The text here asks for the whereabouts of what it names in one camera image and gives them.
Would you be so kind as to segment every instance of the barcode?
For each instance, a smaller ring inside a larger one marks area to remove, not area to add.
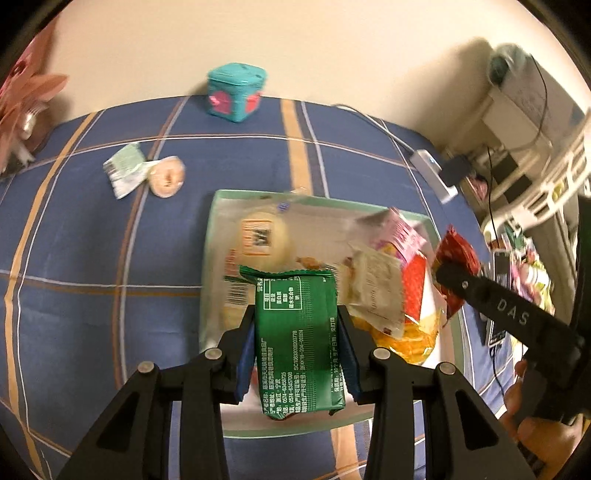
[[[226,302],[232,305],[248,305],[248,283],[232,283]]]

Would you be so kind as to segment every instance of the bed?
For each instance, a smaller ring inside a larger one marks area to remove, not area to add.
[[[384,122],[439,159],[420,134]],[[129,142],[149,158],[185,163],[181,190],[160,199],[145,185],[116,200],[103,162]],[[199,353],[202,251],[219,189],[305,193],[428,215],[453,224],[481,258],[479,225],[458,196],[442,205],[413,180],[383,132],[351,112],[264,98],[241,124],[210,116],[201,96],[116,106],[59,125],[36,162],[0,181],[0,423],[40,478],[55,478],[72,450],[143,360],[161,368]],[[459,367],[492,411],[502,406],[482,322],[460,321]],[[510,342],[497,356],[512,382]],[[415,466],[424,429],[415,405]],[[371,421],[297,436],[226,439],[233,480],[360,478]],[[178,406],[170,478],[178,478]]]

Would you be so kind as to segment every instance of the teal cube box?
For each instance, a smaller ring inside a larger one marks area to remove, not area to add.
[[[228,63],[207,74],[208,112],[242,122],[261,103],[267,73],[246,63]]]

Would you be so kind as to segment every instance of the white stripe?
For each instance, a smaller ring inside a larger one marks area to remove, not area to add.
[[[362,468],[365,468],[366,465],[367,464],[364,463],[363,465],[359,465],[359,466],[353,467],[349,470],[345,470],[344,472],[338,473],[335,476],[331,476],[328,480],[337,480],[337,479],[341,478],[343,475],[348,475],[349,473],[353,473],[353,472],[356,472],[357,470],[361,470]]]
[[[462,308],[460,309],[460,319],[462,320],[460,322],[460,330],[462,331],[462,336],[465,336],[466,340],[468,341],[468,353],[470,355],[470,367],[472,369],[472,382],[470,382],[472,384],[472,386],[474,387],[474,385],[476,385],[476,371],[474,370],[474,360],[473,360],[473,353],[472,353],[472,341],[470,340],[470,333],[468,332],[468,322],[466,320],[466,312],[464,311],[464,307],[462,306]]]
[[[170,130],[172,129],[173,125],[177,121],[178,116],[180,115],[181,111],[183,110],[184,106],[187,104],[189,97],[186,96],[180,103],[177,108],[177,111],[174,113],[173,117],[170,120],[170,123],[166,127],[166,130],[163,133],[163,139],[160,141],[158,146],[156,147],[156,151],[154,152],[153,160],[158,160],[160,157],[160,152],[162,152],[162,148],[164,143],[166,142],[166,137],[169,135]],[[122,379],[123,383],[127,382],[127,361],[125,359],[125,299],[127,295],[127,281],[129,279],[129,266],[131,265],[131,254],[134,250],[135,244],[135,237],[138,232],[138,225],[139,220],[142,217],[142,213],[144,211],[144,205],[146,203],[146,198],[148,196],[149,188],[144,186],[144,192],[142,193],[142,198],[139,201],[139,207],[137,214],[135,215],[134,226],[131,230],[131,236],[129,237],[129,245],[127,247],[127,253],[125,256],[125,266],[123,270],[123,288],[121,290],[121,302],[119,304],[119,351],[121,355],[121,371],[122,371]]]
[[[0,268],[0,274],[10,275],[9,270],[4,270]],[[25,275],[24,278],[26,280],[35,280],[43,283],[50,283],[54,285],[63,285],[67,287],[96,287],[96,288],[183,288],[183,289],[195,289],[201,288],[201,285],[135,285],[132,283],[126,285],[115,285],[114,283],[78,283],[78,282],[71,282],[71,281],[61,281],[61,280],[52,280],[50,278],[44,277],[36,277],[34,275]]]
[[[135,216],[134,226],[129,237],[129,247],[125,256],[125,268],[123,270],[123,283],[127,283],[129,278],[129,265],[131,263],[131,251],[133,250],[135,243],[135,236],[138,232],[139,219],[144,211],[144,205],[146,203],[146,197],[148,196],[148,186],[144,186],[142,198],[139,201],[138,213]],[[119,351],[121,352],[121,371],[123,376],[123,383],[127,382],[127,361],[125,359],[125,299],[127,295],[127,288],[123,287],[121,290],[121,302],[119,304]]]
[[[206,135],[203,137],[195,137],[192,135],[179,135],[179,136],[174,136],[174,137],[163,137],[162,140],[163,141],[166,140],[166,141],[170,142],[173,140],[239,140],[241,138],[260,138],[263,140],[280,140],[280,141],[290,140],[290,141],[304,142],[304,143],[310,143],[310,144],[314,143],[314,142],[312,142],[310,140],[306,140],[304,138],[291,138],[291,137],[284,137],[284,136],[277,136],[277,135],[273,135],[273,136],[272,135],[225,135],[223,137],[220,135]],[[124,146],[128,145],[130,142],[145,143],[145,142],[153,142],[154,140],[156,140],[156,137],[143,138],[141,140],[131,140],[131,141],[126,140],[126,141],[113,143],[110,145],[100,145],[98,147],[88,148],[87,150],[75,152],[74,154],[72,154],[72,156],[75,157],[77,155],[82,155],[84,153],[95,152],[98,150],[104,150],[105,148],[124,147]],[[355,153],[357,155],[361,155],[362,157],[373,158],[374,160],[379,160],[379,161],[383,161],[385,163],[390,163],[390,164],[396,165],[398,167],[404,166],[400,162],[396,162],[395,160],[381,158],[381,157],[378,157],[377,155],[372,155],[371,153],[368,153],[368,152],[363,152],[363,151],[354,150],[352,148],[345,147],[344,145],[335,145],[335,144],[330,144],[330,143],[326,143],[326,142],[319,141],[319,140],[317,141],[317,143],[318,143],[318,145],[321,145],[323,147],[335,148],[337,150],[343,150],[343,151]],[[32,170],[37,167],[42,167],[43,165],[47,165],[48,163],[51,163],[54,160],[55,159],[51,159],[50,161],[41,160],[39,162],[35,162],[35,163],[31,164],[29,167],[21,170],[19,172],[19,174],[21,174],[25,171]],[[415,170],[415,168],[412,166],[407,165],[407,167],[410,168],[411,170]]]
[[[37,435],[35,435],[34,433],[31,433],[31,436],[38,442],[41,442],[43,445],[45,445],[46,447],[49,447],[50,449],[52,449],[54,452],[59,453],[60,455],[66,457],[66,458],[70,458],[70,455],[68,455],[65,452],[62,452],[60,449],[55,448],[51,443],[47,443],[45,440],[43,440],[42,438],[39,438]]]
[[[6,186],[6,190],[4,190],[4,193],[2,194],[2,198],[0,199],[0,205],[2,204],[2,202],[4,201],[4,197],[6,196],[6,192],[8,191],[8,189],[10,188],[10,184],[12,183],[12,181],[14,180],[14,177],[16,175],[13,175],[12,177],[10,177],[10,180],[8,180],[8,185]]]
[[[78,148],[78,145],[80,145],[80,142],[82,142],[82,140],[84,140],[84,137],[86,136],[86,134],[95,125],[95,123],[97,122],[97,120],[101,117],[101,115],[104,112],[105,111],[102,110],[94,118],[94,120],[92,121],[92,123],[90,124],[90,126],[86,129],[86,131],[78,139],[78,142],[76,142],[76,145],[72,148],[71,152],[75,152],[76,151],[76,149]],[[67,158],[64,160],[64,163],[60,165],[60,169],[58,170],[56,176],[53,178],[53,184],[51,185],[51,190],[49,191],[49,194],[47,195],[47,200],[45,201],[45,205],[43,206],[43,210],[41,211],[41,215],[39,216],[39,220],[37,222],[37,226],[35,227],[35,231],[33,232],[33,237],[31,237],[31,244],[29,245],[29,252],[27,253],[27,260],[25,262],[25,267],[24,267],[24,269],[22,271],[23,278],[27,274],[27,268],[29,266],[29,260],[31,258],[31,251],[33,251],[33,244],[35,243],[35,238],[37,237],[37,232],[39,231],[39,226],[41,225],[41,221],[43,220],[43,216],[45,215],[45,211],[47,210],[47,205],[49,205],[49,201],[51,200],[51,195],[53,194],[53,190],[56,188],[57,179],[60,177],[62,170],[64,169],[64,167],[66,166],[66,164],[68,163],[68,161],[70,160],[71,157],[72,157],[72,154],[70,153],[67,156]],[[27,422],[27,430],[30,433],[31,432],[31,429],[29,427],[29,405],[27,403],[27,393],[25,391],[25,382],[24,382],[23,377],[22,377],[22,367],[21,367],[21,341],[20,341],[20,332],[21,332],[21,290],[22,290],[22,285],[23,284],[24,284],[24,280],[21,279],[21,284],[19,285],[18,290],[17,290],[17,306],[18,306],[18,314],[17,314],[17,361],[18,361],[18,370],[19,370],[20,377],[21,377],[22,397],[23,397],[23,399],[25,401],[25,419],[26,419],[26,422]]]
[[[382,124],[384,125],[384,128],[389,131],[386,123],[384,122],[384,120],[382,120]],[[441,235],[439,235],[439,230],[437,229],[437,224],[435,223],[435,218],[434,218],[434,216],[433,216],[433,214],[431,212],[431,209],[429,208],[429,203],[428,203],[427,199],[425,198],[425,195],[423,193],[423,189],[421,188],[420,183],[418,182],[416,176],[414,175],[414,172],[411,169],[411,167],[410,167],[410,165],[409,165],[406,157],[402,153],[402,149],[400,149],[400,147],[394,141],[394,139],[390,138],[390,141],[396,147],[396,150],[398,150],[399,155],[404,160],[404,164],[407,166],[408,172],[412,176],[412,178],[414,180],[414,184],[417,186],[417,190],[418,190],[418,192],[419,192],[419,194],[421,196],[422,203],[425,206],[425,208],[427,209],[427,213],[429,215],[429,218],[433,222],[433,226],[435,227],[435,233],[437,235],[437,238],[439,239],[439,241],[441,241]],[[473,357],[473,355],[472,355],[472,342],[470,341],[470,335],[468,334],[468,325],[467,325],[467,322],[466,322],[466,315],[464,313],[463,307],[462,307],[462,314],[460,315],[460,318],[462,320],[462,322],[460,322],[460,329],[463,330],[463,328],[465,328],[465,332],[462,331],[462,337],[464,337],[464,335],[465,335],[465,337],[467,339],[467,343],[468,343],[468,352],[469,352],[469,356],[470,356],[470,363],[469,363],[469,365],[470,365],[470,367],[472,369],[472,382],[471,383],[472,383],[472,386],[474,386],[476,380],[475,380],[474,361],[472,359],[472,357]]]
[[[318,165],[320,165],[320,175],[322,176],[322,186],[324,187],[324,195],[326,198],[330,198],[329,194],[329,184],[326,181],[326,172],[324,170],[324,159],[322,159],[322,152],[320,151],[320,146],[318,145],[318,139],[314,133],[314,129],[312,128],[312,123],[310,122],[310,117],[308,116],[308,110],[306,109],[306,102],[301,102],[301,111],[304,112],[304,118],[306,119],[306,124],[308,125],[308,130],[310,130],[310,135],[312,135],[312,140],[314,141],[314,147],[316,149],[316,156],[318,157]]]
[[[51,473],[51,467],[49,466],[49,463],[47,462],[47,459],[45,458],[45,454],[43,453],[43,450],[39,449],[39,451],[41,452],[41,456],[43,457],[43,460],[45,461],[45,464],[47,465],[47,471],[49,472],[49,480],[53,480],[53,474]]]

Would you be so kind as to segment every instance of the small round snack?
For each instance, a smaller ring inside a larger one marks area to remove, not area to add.
[[[148,174],[152,193],[163,199],[177,193],[183,182],[184,164],[178,157],[163,158]]]

